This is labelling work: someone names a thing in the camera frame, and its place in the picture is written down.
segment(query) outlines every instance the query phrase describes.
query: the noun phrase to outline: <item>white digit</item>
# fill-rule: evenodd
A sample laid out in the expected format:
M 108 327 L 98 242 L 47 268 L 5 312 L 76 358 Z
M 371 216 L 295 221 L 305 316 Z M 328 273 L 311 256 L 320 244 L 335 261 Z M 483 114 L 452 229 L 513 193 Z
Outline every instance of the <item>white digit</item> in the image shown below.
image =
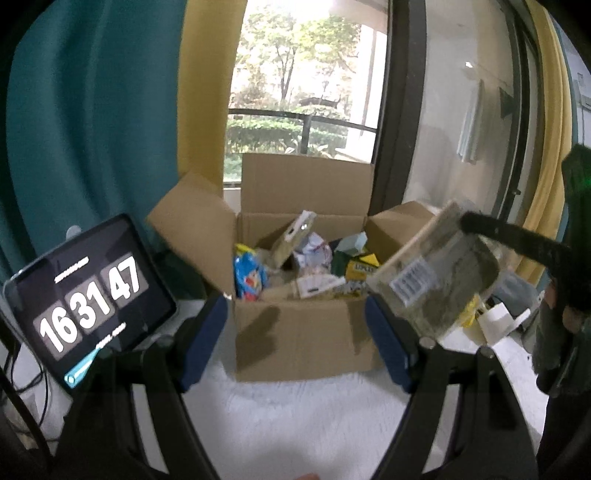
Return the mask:
M 86 297 L 80 292 L 74 293 L 70 298 L 70 308 L 72 311 L 76 310 L 78 305 L 80 305 L 78 315 L 82 317 L 80 320 L 80 326 L 85 329 L 92 328 L 96 322 L 96 313 L 92 307 L 86 304 Z
M 123 272 L 126 268 L 129 268 L 129 274 L 131 275 L 131 287 L 134 289 L 134 293 L 139 290 L 138 272 L 135 269 L 135 260 L 133 255 L 123 260 L 117 268 L 120 272 Z
M 95 282 L 90 282 L 88 285 L 88 290 L 86 290 L 86 296 L 89 300 L 95 299 L 96 302 L 99 304 L 100 309 L 103 311 L 105 315 L 109 314 L 111 309 L 109 308 L 109 304 L 105 301 L 102 294 L 100 293 L 99 287 L 96 286 Z
M 66 343 L 74 343 L 76 337 L 78 337 L 78 330 L 76 325 L 67 316 L 66 309 L 63 307 L 56 307 L 53 309 L 51 314 L 51 321 L 53 322 L 53 328 L 57 334 Z
M 121 297 L 128 299 L 130 297 L 131 293 L 129 293 L 129 285 L 123 281 L 123 278 L 121 278 L 121 274 L 116 267 L 109 270 L 109 283 L 111 284 L 111 296 L 113 297 L 113 300 L 117 300 Z
M 45 337 L 45 335 L 47 335 L 49 337 L 49 340 L 51 340 L 51 342 L 53 343 L 53 346 L 56 347 L 56 350 L 58 352 L 64 351 L 64 346 L 61 344 L 59 338 L 57 337 L 55 332 L 49 326 L 49 322 L 47 321 L 47 319 L 43 319 L 41 321 L 39 333 L 41 334 L 42 337 Z

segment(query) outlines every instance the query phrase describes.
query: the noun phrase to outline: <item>blue progress bar on screen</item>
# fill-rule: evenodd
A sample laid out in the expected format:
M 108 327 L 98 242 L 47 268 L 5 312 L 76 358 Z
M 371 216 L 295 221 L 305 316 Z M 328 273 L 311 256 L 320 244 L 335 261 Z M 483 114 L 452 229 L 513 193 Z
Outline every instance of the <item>blue progress bar on screen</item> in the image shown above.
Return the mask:
M 64 380 L 66 381 L 66 385 L 68 385 L 68 387 L 74 388 L 77 384 L 79 384 L 82 381 L 82 379 L 86 375 L 86 372 L 88 372 L 88 369 L 92 364 L 92 361 L 99 353 L 99 350 L 99 348 L 95 348 L 93 351 L 91 351 L 91 353 L 89 353 L 82 360 L 80 360 L 74 366 L 74 368 L 72 368 L 72 370 L 65 374 Z

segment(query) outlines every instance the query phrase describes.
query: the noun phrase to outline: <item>blue gripper pad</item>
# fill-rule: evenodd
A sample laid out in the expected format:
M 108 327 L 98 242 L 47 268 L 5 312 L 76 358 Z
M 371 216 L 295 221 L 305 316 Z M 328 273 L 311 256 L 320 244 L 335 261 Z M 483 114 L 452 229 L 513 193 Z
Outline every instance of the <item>blue gripper pad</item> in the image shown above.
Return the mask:
M 409 340 L 407 338 L 399 338 L 392 324 L 404 322 L 406 325 L 402 323 L 400 325 L 405 334 L 408 334 L 408 329 L 405 327 L 410 325 L 406 320 L 396 317 L 384 301 L 374 295 L 369 296 L 365 302 L 365 322 L 392 382 L 400 385 L 405 392 L 412 393 L 415 382 L 411 378 L 410 368 L 418 361 L 418 349 L 412 339 L 408 342 L 405 341 Z
M 195 319 L 186 320 L 179 328 L 175 337 L 178 354 L 183 358 L 178 386 L 183 393 L 201 380 L 227 318 L 228 301 L 223 295 L 215 295 L 205 302 Z

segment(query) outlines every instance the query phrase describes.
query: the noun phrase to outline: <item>number 47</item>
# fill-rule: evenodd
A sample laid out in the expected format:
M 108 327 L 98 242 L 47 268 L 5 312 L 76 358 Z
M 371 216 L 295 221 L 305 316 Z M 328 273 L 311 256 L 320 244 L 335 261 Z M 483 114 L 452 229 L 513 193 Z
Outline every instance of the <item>number 47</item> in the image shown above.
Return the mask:
M 131 277 L 131 288 L 134 293 L 139 290 L 138 272 L 135 268 L 135 260 L 133 256 L 123 260 L 117 267 L 113 267 L 109 270 L 109 283 L 111 284 L 111 296 L 113 300 L 124 297 L 128 299 L 131 296 L 129 291 L 129 284 L 124 282 L 119 272 L 123 272 L 126 268 L 129 268 L 129 276 Z

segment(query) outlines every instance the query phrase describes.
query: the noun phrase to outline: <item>blue snack bag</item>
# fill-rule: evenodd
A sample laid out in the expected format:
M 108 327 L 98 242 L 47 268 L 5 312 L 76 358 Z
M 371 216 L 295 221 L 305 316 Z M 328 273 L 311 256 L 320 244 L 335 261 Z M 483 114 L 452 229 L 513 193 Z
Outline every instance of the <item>blue snack bag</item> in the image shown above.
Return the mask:
M 257 300 L 261 290 L 267 285 L 265 268 L 250 252 L 234 258 L 234 277 L 236 294 L 243 300 Z

